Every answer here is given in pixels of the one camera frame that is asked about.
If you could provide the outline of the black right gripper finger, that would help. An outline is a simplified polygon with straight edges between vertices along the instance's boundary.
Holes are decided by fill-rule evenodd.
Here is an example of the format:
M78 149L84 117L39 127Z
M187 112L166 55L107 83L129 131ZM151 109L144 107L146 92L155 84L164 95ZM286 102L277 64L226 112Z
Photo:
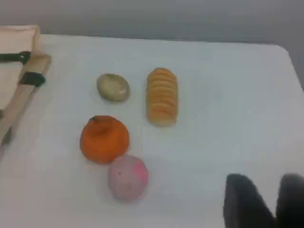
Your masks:
M289 173L281 178L276 220L279 228L304 226L304 178L301 175Z
M247 176L226 177L223 218L226 228L276 228L276 220Z

